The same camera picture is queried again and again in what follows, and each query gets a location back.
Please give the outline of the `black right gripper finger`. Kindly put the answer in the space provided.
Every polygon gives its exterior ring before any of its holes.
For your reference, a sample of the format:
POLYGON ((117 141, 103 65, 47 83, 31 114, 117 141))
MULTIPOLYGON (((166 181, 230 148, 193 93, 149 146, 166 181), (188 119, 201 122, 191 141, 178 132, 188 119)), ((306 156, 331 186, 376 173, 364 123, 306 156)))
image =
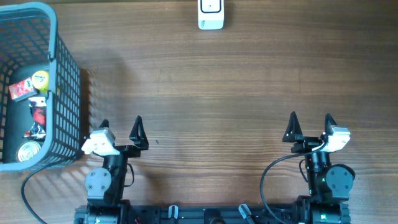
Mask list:
POLYGON ((290 114, 289 123, 285 134, 282 138, 283 142, 299 142, 303 141, 303 133, 299 124, 296 113, 293 111, 290 114))
POLYGON ((330 113, 325 115, 325 133, 331 134, 332 126, 336 125, 336 121, 333 119, 330 113))

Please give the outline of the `hex wrench set package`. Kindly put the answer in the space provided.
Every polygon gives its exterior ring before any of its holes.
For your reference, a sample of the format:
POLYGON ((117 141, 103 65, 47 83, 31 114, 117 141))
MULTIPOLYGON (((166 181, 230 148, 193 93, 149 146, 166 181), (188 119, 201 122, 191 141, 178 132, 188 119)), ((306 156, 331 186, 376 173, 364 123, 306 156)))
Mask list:
POLYGON ((30 113, 34 120, 32 127, 23 135, 23 138, 35 141, 44 141, 46 137, 47 104, 45 97, 29 98, 30 113))

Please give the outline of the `yellow candy canister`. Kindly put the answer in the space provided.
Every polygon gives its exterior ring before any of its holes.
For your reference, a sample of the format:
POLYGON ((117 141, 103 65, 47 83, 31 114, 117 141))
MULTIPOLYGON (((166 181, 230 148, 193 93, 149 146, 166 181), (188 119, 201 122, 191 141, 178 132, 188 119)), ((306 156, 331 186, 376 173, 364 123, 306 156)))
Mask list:
POLYGON ((35 89, 46 94, 49 89, 49 72, 39 70, 32 75, 31 81, 35 89))

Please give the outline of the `red tissue pack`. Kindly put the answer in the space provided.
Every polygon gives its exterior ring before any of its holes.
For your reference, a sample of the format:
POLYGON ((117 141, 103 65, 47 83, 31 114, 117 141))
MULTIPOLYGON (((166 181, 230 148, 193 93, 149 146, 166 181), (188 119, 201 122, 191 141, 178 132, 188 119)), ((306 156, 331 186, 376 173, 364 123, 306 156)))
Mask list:
POLYGON ((9 93, 11 100, 21 101, 38 94, 38 91, 34 88, 32 79, 26 78, 25 80, 9 85, 9 93))

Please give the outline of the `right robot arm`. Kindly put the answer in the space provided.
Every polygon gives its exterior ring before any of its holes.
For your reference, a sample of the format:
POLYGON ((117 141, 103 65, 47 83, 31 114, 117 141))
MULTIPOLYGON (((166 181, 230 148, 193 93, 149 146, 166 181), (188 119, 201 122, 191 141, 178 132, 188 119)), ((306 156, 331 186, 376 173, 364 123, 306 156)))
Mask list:
POLYGON ((325 116, 325 131, 319 137, 304 136, 296 113, 290 114, 283 142, 291 142, 291 152, 302 156, 309 195, 300 195, 292 205, 288 223, 349 223, 349 192, 355 172, 344 164, 333 165, 330 154, 342 150, 350 140, 350 130, 325 116))

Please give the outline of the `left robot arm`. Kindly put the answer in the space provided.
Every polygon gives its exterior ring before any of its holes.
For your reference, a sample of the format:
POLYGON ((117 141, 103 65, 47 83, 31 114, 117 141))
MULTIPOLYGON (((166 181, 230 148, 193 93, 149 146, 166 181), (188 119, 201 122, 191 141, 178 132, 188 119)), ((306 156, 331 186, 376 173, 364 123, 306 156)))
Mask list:
POLYGON ((140 157, 149 148, 142 118, 136 117, 129 134, 131 145, 115 145, 116 137, 103 120, 99 128, 91 132, 82 146, 85 154, 96 154, 103 158, 100 168, 90 171, 85 178, 87 206, 75 210, 75 223, 127 223, 131 214, 131 203, 123 199, 126 174, 132 165, 128 159, 140 157))

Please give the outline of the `white barcode scanner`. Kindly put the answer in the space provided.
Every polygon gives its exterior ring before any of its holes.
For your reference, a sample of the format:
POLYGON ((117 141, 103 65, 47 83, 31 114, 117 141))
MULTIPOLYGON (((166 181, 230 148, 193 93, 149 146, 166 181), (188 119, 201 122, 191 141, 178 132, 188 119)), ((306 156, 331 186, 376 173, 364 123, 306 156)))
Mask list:
POLYGON ((224 26, 224 0, 198 0, 198 27, 220 30, 224 26))

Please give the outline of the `silver tin can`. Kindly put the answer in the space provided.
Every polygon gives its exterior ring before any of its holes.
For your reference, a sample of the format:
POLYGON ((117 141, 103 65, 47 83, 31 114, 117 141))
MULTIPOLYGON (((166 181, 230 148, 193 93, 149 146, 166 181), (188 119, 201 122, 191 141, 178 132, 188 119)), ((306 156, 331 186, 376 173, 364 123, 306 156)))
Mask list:
POLYGON ((23 142, 17 149, 16 159, 18 162, 28 161, 34 157, 41 149, 42 145, 33 140, 23 142))

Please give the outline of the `grey plastic mesh basket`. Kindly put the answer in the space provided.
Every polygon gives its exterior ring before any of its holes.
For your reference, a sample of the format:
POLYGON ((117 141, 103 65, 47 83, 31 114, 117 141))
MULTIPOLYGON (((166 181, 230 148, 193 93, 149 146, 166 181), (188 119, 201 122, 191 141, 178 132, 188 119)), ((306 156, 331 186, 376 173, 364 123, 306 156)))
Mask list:
POLYGON ((36 170, 49 163, 73 163, 81 143, 80 69, 58 32, 55 11, 29 2, 1 7, 1 171, 36 170), (11 99, 9 86, 35 72, 49 73, 46 93, 46 137, 38 153, 20 161, 19 147, 34 124, 29 100, 11 99))

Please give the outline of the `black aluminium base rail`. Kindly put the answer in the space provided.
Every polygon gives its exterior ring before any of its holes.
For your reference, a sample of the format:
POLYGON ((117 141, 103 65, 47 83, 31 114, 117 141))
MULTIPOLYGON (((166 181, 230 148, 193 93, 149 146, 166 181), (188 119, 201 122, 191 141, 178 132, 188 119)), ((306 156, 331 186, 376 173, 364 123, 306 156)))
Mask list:
POLYGON ((347 204, 316 205, 295 208, 290 204, 271 204, 271 211, 262 206, 169 207, 133 205, 122 218, 119 209, 75 210, 75 223, 342 223, 350 224, 347 204))

